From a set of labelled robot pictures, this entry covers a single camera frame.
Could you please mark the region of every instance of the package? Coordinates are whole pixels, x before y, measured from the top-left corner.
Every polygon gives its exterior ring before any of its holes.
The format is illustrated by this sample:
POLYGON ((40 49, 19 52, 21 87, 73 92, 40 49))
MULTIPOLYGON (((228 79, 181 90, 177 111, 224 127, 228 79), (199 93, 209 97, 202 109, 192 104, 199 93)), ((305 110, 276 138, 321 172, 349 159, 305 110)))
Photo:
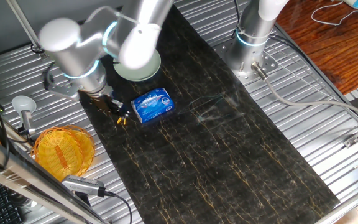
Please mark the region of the package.
POLYGON ((174 109, 172 99, 164 88, 154 89, 131 102, 141 123, 174 109))

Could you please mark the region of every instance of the metal frame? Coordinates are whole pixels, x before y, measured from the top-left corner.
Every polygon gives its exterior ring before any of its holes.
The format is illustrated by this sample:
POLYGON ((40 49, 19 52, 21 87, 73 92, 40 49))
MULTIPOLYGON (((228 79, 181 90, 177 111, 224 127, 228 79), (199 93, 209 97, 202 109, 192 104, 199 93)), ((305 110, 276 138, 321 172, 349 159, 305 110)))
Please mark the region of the metal frame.
POLYGON ((35 34, 34 30, 31 28, 31 25, 27 18, 25 17, 22 9, 20 8, 19 4, 16 0, 6 0, 8 5, 11 7, 13 13, 15 14, 17 20, 22 25, 25 33, 29 36, 29 39, 31 40, 34 47, 37 49, 41 49, 40 41, 37 37, 37 34, 35 34))
MULTIPOLYGON (((50 176, 22 151, 11 149, 7 170, 0 172, 0 184, 28 197, 75 223, 106 222, 87 204, 50 176)), ((0 145, 0 166, 6 149, 0 145)))

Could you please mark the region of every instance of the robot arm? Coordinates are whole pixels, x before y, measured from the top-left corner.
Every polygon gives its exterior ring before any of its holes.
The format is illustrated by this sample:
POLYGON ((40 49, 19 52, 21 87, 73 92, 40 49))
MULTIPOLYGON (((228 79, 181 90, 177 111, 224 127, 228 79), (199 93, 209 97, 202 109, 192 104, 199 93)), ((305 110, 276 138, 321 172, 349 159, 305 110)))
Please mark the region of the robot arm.
POLYGON ((86 73, 106 54, 138 69, 150 60, 172 4, 172 0, 129 0, 121 13, 101 7, 81 26, 71 19, 55 19, 41 29, 40 43, 71 77, 86 73))
POLYGON ((173 0, 127 0, 121 12, 101 7, 83 25, 67 18, 45 24, 40 44, 73 83, 68 88, 54 85, 48 68, 45 88, 72 100, 78 100, 77 90, 83 91, 100 110, 126 118, 128 112, 114 99, 99 59, 108 54, 129 69, 143 67, 154 53, 172 4, 173 0))

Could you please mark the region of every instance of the metal pole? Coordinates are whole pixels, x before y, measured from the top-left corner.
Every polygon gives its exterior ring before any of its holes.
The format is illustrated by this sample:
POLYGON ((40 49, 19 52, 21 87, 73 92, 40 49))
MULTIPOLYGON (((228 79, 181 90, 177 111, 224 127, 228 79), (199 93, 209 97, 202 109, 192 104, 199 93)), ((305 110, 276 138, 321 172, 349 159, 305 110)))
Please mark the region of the metal pole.
POLYGON ((344 216, 348 211, 356 208, 358 206, 358 193, 353 195, 351 198, 347 199, 340 206, 334 208, 330 213, 325 215, 320 219, 316 224, 331 224, 338 221, 342 216, 344 216))
MULTIPOLYGON (((15 151, 15 154, 10 153, 7 170, 0 173, 1 184, 18 192, 20 191, 20 194, 23 193, 24 196, 61 214, 67 219, 75 220, 76 223, 86 223, 88 221, 90 223, 106 224, 92 208, 46 171, 42 172, 42 168, 27 154, 22 151, 15 151), (22 190, 22 188, 31 187, 35 188, 34 192, 38 192, 41 197, 22 190)), ((0 145, 0 164, 4 163, 5 158, 6 149, 0 145)))
POLYGON ((35 34, 34 30, 32 29, 29 21, 25 17, 25 15, 24 15, 22 9, 20 8, 20 6, 18 5, 17 1, 16 0, 6 0, 6 1, 7 1, 8 5, 11 7, 15 16, 17 17, 17 20, 19 20, 20 24, 22 24, 22 27, 23 27, 25 33, 29 36, 34 47, 36 47, 37 49, 42 49, 37 35, 35 34))

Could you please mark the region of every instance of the metal grating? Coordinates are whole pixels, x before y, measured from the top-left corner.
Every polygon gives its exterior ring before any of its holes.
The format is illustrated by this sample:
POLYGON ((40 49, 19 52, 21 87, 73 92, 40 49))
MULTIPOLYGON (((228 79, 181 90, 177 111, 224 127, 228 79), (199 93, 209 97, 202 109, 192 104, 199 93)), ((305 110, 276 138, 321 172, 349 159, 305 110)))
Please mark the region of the metal grating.
MULTIPOLYGON (((31 51, 30 46, 0 56, 0 104, 6 109, 4 117, 12 125, 19 125, 19 115, 14 111, 11 101, 15 96, 25 95, 37 102, 37 109, 33 113, 37 134, 33 138, 54 126, 73 124, 85 128, 94 137, 96 154, 91 167, 83 177, 100 180, 107 189, 125 198, 131 205, 133 223, 143 223, 80 103, 59 98, 44 90, 40 81, 40 74, 51 62, 49 59, 41 60, 38 55, 31 51)), ((58 81, 64 83, 62 73, 59 70, 55 69, 52 73, 58 81)), ((114 223, 129 223, 128 208, 118 198, 93 196, 89 197, 89 201, 91 207, 105 220, 111 220, 114 223)), ((64 221, 62 217, 46 208, 27 214, 26 217, 26 223, 58 223, 64 221)))

